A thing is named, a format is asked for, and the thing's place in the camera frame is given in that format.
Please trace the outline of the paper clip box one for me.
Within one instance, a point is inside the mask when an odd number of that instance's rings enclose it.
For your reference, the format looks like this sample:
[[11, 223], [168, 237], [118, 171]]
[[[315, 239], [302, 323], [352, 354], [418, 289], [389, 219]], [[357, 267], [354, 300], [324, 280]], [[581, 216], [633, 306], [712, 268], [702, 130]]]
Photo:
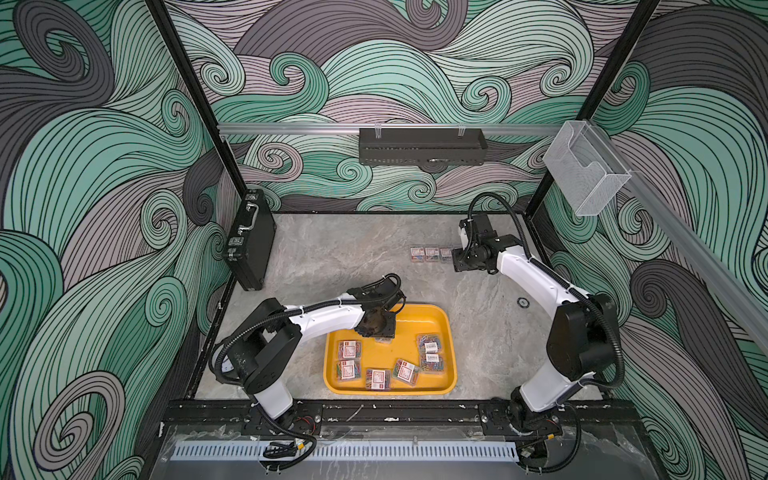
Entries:
[[440, 260], [444, 263], [452, 262], [452, 249], [450, 247], [439, 248]]

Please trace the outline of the paper clip box four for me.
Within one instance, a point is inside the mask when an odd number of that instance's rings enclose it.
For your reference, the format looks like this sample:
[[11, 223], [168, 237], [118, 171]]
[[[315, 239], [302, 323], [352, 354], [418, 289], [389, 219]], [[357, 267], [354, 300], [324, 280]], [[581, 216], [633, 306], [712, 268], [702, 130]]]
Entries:
[[357, 340], [342, 340], [338, 343], [338, 359], [354, 360], [362, 355], [362, 343]]

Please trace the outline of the paper clip box three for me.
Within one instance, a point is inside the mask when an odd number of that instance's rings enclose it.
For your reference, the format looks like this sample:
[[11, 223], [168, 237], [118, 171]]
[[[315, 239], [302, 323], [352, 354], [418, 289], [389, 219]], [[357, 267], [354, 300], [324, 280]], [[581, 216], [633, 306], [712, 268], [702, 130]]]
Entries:
[[440, 262], [441, 253], [439, 247], [425, 247], [424, 258], [426, 262]]

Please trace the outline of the paper clip box eleven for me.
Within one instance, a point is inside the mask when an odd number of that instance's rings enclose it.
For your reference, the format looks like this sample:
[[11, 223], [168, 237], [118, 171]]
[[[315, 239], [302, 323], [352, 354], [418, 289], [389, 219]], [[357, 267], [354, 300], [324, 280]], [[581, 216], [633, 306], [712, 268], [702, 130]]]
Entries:
[[421, 246], [410, 247], [409, 252], [410, 252], [410, 258], [412, 262], [415, 262], [415, 263], [425, 262], [426, 253], [423, 247]]

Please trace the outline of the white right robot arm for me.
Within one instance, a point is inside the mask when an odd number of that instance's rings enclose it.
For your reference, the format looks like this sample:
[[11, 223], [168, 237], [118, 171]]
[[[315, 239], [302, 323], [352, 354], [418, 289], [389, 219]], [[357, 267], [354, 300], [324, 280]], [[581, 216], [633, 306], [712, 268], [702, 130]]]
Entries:
[[462, 246], [452, 251], [455, 271], [501, 274], [552, 319], [546, 360], [510, 395], [508, 415], [516, 429], [528, 430], [585, 387], [610, 391], [623, 385], [626, 359], [610, 296], [588, 293], [536, 258], [521, 219], [499, 194], [476, 195], [459, 231]]

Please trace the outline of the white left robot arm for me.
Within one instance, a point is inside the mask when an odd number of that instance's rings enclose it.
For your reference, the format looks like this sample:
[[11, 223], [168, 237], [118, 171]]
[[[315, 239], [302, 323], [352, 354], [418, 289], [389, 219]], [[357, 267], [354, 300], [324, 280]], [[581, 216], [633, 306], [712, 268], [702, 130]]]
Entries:
[[316, 304], [286, 306], [268, 298], [213, 347], [209, 369], [219, 383], [241, 388], [278, 420], [294, 405], [283, 373], [302, 341], [342, 330], [392, 339], [406, 300], [401, 284], [389, 273]]

